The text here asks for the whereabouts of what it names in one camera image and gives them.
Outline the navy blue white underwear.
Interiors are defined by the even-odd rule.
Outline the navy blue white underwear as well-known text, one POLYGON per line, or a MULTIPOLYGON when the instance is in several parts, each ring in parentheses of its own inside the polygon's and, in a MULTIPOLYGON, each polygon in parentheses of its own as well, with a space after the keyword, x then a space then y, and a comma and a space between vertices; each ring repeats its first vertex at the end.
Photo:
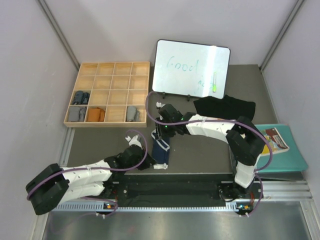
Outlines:
POLYGON ((170 138, 156 139, 156 130, 151 132, 153 146, 151 157, 156 161, 153 165, 155 170, 166 170, 169 167, 170 138))

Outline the grey underwear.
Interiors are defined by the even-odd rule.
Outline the grey underwear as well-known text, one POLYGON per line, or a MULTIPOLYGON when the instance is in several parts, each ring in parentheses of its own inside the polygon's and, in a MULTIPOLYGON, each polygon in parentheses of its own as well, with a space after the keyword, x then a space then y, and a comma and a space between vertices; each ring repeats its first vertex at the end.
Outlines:
POLYGON ((140 121, 140 111, 137 107, 129 105, 126 111, 126 121, 127 122, 139 122, 140 121))

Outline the black underwear beige waistband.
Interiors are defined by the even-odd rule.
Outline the black underwear beige waistband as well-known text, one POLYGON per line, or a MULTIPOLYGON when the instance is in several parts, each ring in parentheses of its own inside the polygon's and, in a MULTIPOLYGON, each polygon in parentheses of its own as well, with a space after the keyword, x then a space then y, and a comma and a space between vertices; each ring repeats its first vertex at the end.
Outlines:
POLYGON ((205 117, 237 120, 246 117, 253 120, 256 112, 256 103, 225 95, 222 99, 206 96, 195 100, 197 114, 205 117))

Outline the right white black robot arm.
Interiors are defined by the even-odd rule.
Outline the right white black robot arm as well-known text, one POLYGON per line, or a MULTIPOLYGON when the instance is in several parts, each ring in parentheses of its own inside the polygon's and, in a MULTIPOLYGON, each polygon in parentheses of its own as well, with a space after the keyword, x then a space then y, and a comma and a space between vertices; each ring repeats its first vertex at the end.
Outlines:
POLYGON ((252 191, 257 163, 265 146, 260 131, 244 116, 237 120, 206 117, 193 112, 180 113, 171 104, 156 103, 159 117, 152 137, 165 140, 179 135, 204 136, 229 145, 234 160, 233 192, 245 198, 252 191))

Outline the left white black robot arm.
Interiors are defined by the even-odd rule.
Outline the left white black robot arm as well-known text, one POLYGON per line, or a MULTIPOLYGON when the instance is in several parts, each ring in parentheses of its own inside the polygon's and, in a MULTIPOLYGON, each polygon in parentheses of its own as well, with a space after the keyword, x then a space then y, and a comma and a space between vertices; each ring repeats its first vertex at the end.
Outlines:
POLYGON ((89 165, 50 164, 26 185, 27 200, 39 216, 67 201, 87 197, 106 199, 115 194, 115 184, 126 172, 142 171, 155 164, 146 149, 138 145, 89 165))

